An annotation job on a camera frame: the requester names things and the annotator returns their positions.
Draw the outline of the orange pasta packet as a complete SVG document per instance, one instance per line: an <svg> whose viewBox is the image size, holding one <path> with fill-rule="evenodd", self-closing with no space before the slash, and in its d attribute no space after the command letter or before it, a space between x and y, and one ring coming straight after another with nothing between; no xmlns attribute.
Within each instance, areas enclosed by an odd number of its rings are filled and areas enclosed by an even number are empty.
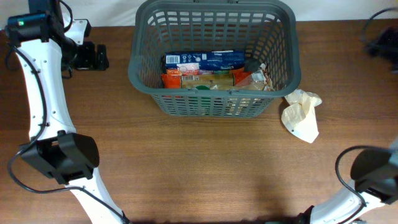
<svg viewBox="0 0 398 224"><path fill-rule="evenodd" d="M213 84L234 84L233 74L243 72L243 70L243 68L221 71L197 70L192 74L183 74L177 70L167 70L167 73L162 74L162 81L165 88L210 89Z"/></svg>

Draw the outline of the blue carton box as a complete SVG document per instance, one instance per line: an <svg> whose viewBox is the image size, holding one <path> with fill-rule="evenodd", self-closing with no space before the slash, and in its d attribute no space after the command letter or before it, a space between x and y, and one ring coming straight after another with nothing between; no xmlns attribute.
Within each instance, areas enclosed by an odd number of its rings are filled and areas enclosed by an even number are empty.
<svg viewBox="0 0 398 224"><path fill-rule="evenodd" d="M170 52L165 54L165 67L189 70L234 70L244 67L243 51Z"/></svg>

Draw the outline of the clear bread bag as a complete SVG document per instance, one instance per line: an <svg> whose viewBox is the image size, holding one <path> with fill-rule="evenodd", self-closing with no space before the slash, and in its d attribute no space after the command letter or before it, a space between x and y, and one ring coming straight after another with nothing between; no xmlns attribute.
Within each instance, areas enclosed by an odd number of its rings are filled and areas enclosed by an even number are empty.
<svg viewBox="0 0 398 224"><path fill-rule="evenodd" d="M269 76L269 66L262 63L255 72L238 72L233 74L234 84L213 84L211 90L256 90L274 91L274 84Z"/></svg>

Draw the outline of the grey plastic basket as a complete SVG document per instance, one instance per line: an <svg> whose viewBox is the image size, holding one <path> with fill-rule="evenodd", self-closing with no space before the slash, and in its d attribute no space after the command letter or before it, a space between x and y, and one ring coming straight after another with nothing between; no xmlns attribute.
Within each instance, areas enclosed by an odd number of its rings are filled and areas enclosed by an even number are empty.
<svg viewBox="0 0 398 224"><path fill-rule="evenodd" d="M255 117L300 83L295 14L282 1L146 1L128 75L169 115Z"/></svg>

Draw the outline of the beige paper bag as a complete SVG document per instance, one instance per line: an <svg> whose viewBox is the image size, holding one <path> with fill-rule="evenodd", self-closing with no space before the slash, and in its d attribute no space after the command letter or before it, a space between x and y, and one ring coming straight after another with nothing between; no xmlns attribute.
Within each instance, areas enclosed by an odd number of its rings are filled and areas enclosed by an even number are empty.
<svg viewBox="0 0 398 224"><path fill-rule="evenodd" d="M295 137L313 143L319 135L315 107L322 103L322 99L301 89L294 90L285 99L289 106L281 115L283 125Z"/></svg>

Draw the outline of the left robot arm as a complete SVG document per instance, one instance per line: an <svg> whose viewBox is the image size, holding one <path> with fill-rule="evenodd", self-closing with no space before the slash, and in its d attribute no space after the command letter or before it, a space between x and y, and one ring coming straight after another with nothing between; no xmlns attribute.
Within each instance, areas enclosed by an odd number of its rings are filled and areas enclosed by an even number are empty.
<svg viewBox="0 0 398 224"><path fill-rule="evenodd" d="M63 1L28 5L27 14L9 17L5 27L10 50L21 63L30 109L29 142L16 157L55 180L59 192L71 192L91 222L127 223L101 179L95 140L77 133L63 89L64 72L106 70L106 47L88 40L88 20L63 17Z"/></svg>

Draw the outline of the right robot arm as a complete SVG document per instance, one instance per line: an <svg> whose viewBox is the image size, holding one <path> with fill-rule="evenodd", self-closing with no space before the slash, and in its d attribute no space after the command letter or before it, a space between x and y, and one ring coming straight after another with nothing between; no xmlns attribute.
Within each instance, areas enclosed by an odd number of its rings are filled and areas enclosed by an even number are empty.
<svg viewBox="0 0 398 224"><path fill-rule="evenodd" d="M354 160L349 182L340 175L340 161L352 151ZM397 145L390 148L352 146L335 161L335 173L343 188L332 198L312 205L299 214L295 223L354 223L362 214L397 201Z"/></svg>

